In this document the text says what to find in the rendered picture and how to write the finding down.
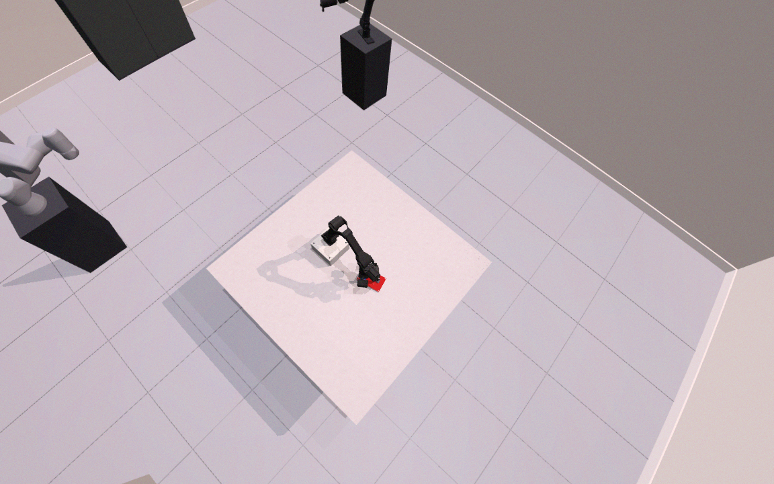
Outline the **red circuit board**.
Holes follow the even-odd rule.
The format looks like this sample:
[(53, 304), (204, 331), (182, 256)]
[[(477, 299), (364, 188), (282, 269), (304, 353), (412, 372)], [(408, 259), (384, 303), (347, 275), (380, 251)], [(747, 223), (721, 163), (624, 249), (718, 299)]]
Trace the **red circuit board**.
[(368, 279), (364, 278), (364, 280), (368, 280), (368, 287), (370, 287), (372, 289), (375, 289), (378, 292), (379, 292), (379, 289), (381, 289), (381, 287), (383, 287), (385, 279), (386, 278), (383, 278), (383, 276), (379, 276), (379, 278), (375, 282), (372, 282), (372, 280), (370, 280), (370, 278), (368, 278)]

